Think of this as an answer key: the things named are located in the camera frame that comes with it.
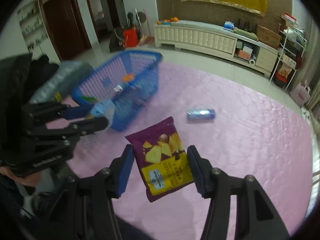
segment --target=brown wall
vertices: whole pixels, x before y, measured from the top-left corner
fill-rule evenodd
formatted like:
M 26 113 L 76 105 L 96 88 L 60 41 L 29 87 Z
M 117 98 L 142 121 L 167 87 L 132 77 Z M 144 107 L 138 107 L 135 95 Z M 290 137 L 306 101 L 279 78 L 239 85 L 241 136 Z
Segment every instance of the brown wall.
M 268 0 L 265 17 L 230 6 L 206 2 L 181 2 L 180 0 L 157 0 L 159 19 L 178 17 L 183 20 L 223 25 L 225 21 L 236 23 L 238 18 L 259 24 L 276 32 L 280 20 L 278 16 L 291 13 L 292 0 Z

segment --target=snack bag on shelf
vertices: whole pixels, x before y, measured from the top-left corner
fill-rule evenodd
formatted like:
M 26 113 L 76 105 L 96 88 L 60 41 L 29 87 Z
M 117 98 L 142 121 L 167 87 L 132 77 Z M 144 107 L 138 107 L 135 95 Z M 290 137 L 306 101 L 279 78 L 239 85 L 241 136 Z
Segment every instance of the snack bag on shelf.
M 150 202 L 193 182 L 188 158 L 172 117 L 126 138 L 133 145 Z

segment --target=brown circle on wall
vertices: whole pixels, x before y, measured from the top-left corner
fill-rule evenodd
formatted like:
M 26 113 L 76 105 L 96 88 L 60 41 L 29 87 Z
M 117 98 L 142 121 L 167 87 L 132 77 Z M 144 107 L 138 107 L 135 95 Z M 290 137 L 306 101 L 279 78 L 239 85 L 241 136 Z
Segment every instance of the brown circle on wall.
M 146 15 L 143 12 L 138 12 L 140 22 L 144 23 L 147 20 Z

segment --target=doorway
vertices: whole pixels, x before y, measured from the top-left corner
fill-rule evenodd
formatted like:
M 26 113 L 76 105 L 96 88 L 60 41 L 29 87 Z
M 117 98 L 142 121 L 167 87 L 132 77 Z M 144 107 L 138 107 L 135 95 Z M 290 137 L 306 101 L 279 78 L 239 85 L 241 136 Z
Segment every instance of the doorway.
M 90 49 L 77 0 L 39 0 L 44 25 L 60 60 Z
M 87 3 L 98 41 L 107 39 L 114 28 L 121 26 L 119 4 L 116 5 L 116 0 L 87 0 Z

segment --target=gold fringe trim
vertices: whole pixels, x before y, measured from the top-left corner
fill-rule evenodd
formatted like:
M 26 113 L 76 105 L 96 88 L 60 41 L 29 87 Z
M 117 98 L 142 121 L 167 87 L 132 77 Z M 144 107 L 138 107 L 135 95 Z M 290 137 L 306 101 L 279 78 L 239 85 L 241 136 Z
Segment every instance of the gold fringe trim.
M 216 4 L 223 4 L 223 5 L 235 7 L 235 8 L 241 9 L 241 10 L 245 10 L 245 11 L 247 11 L 247 12 L 259 14 L 259 15 L 262 16 L 262 17 L 265 16 L 265 14 L 262 13 L 261 11 L 259 11 L 259 10 L 251 9 L 251 8 L 248 8 L 248 7 L 246 7 L 246 6 L 243 6 L 243 5 L 237 4 L 237 3 L 230 3 L 230 2 L 219 1 L 219 0 L 181 0 L 181 2 L 186 2 L 186 1 L 210 2 L 210 3 L 216 3 Z

